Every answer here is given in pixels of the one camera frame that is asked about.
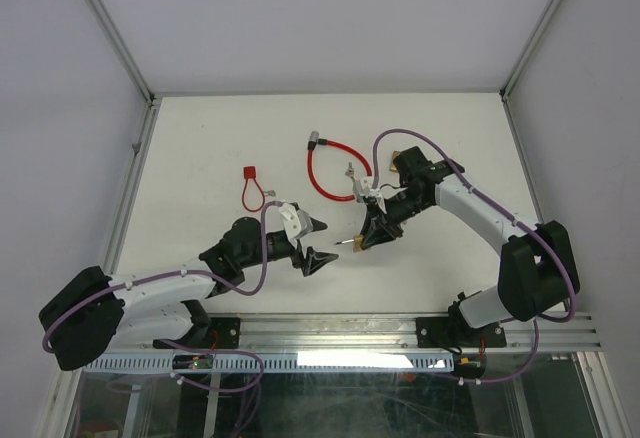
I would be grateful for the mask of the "small red padlock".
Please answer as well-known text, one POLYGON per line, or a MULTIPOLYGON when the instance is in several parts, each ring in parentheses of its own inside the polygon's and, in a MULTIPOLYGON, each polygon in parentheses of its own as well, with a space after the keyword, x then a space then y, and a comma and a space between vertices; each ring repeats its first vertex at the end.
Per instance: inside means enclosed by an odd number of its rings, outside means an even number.
POLYGON ((246 180, 252 180, 256 178, 256 168, 254 166, 246 166, 243 169, 244 178, 246 180))

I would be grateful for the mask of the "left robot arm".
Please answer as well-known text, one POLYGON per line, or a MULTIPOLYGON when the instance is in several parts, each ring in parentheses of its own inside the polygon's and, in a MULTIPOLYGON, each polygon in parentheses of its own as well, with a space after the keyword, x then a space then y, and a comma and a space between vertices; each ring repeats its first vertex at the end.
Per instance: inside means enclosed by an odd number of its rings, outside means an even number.
POLYGON ((109 275, 99 266, 79 272, 39 312, 42 347, 63 371, 80 369, 117 348, 209 349, 221 344, 204 301, 234 292, 256 295, 269 263, 288 260, 308 277, 337 254, 303 247, 303 237, 327 229, 298 204, 272 201, 281 229, 269 232, 264 217, 241 217, 220 240, 167 271, 109 275))

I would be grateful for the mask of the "medium brass padlock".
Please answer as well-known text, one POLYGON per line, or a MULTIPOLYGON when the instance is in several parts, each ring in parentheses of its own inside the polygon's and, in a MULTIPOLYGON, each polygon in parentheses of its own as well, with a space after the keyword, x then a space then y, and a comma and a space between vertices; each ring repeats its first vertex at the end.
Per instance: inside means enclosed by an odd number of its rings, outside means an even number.
POLYGON ((352 238, 349 239, 344 239, 344 240, 340 240, 335 242, 336 246, 342 246, 342 245, 351 245, 353 252, 361 252, 362 251, 362 241, 363 241, 363 236, 362 235, 356 235, 353 236, 352 238))

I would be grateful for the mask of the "cable lock keys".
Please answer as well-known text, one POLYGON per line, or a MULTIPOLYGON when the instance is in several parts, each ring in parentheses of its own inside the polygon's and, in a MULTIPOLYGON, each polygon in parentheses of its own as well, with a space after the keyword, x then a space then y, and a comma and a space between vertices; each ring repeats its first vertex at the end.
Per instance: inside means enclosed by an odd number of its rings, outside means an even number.
POLYGON ((351 162, 348 163, 347 169, 345 171, 345 175, 352 181, 355 181, 355 170, 353 164, 351 162))

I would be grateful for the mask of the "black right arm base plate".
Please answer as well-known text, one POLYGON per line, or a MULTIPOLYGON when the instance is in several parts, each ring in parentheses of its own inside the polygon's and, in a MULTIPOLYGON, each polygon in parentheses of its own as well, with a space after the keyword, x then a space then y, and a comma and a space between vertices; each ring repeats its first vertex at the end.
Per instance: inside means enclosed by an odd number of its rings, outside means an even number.
POLYGON ((501 349, 507 346, 504 329, 498 323, 482 328, 471 328, 464 320, 449 316, 423 316, 415 319, 416 338, 419 348, 501 349))

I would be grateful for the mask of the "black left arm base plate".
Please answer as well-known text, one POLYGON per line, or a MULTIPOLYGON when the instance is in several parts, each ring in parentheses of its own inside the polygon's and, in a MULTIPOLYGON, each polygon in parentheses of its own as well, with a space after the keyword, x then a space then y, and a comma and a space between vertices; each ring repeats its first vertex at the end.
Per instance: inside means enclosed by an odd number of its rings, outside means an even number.
POLYGON ((169 349, 172 341, 190 349, 235 350, 239 347, 241 319, 238 317, 212 316, 208 325, 194 325, 181 338, 153 341, 156 349, 169 349))

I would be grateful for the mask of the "red cable lock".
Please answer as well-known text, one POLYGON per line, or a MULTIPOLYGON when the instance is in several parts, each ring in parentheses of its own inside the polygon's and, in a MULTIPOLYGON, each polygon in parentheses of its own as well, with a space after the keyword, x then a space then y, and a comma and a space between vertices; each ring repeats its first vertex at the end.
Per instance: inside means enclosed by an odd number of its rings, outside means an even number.
POLYGON ((311 187, 323 198, 337 203, 353 202, 352 181, 345 175, 348 163, 358 173, 371 176, 373 167, 368 158, 356 148, 322 136, 319 131, 309 133, 306 144, 306 173, 311 187))

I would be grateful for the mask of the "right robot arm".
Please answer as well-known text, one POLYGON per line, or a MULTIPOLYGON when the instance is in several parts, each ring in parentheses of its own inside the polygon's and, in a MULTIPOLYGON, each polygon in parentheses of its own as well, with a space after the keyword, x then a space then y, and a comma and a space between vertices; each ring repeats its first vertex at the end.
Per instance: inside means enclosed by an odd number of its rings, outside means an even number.
POLYGON ((479 235, 500 259, 495 286, 470 296, 459 294, 446 318, 428 326, 426 335, 434 345, 470 346, 501 321, 544 317, 579 293, 569 233, 559 222, 519 218, 476 188, 458 163, 433 162, 417 147, 400 152, 394 165, 399 190, 389 198, 371 176, 353 182, 356 201, 366 207, 361 249, 401 238, 404 222, 439 207, 479 235))

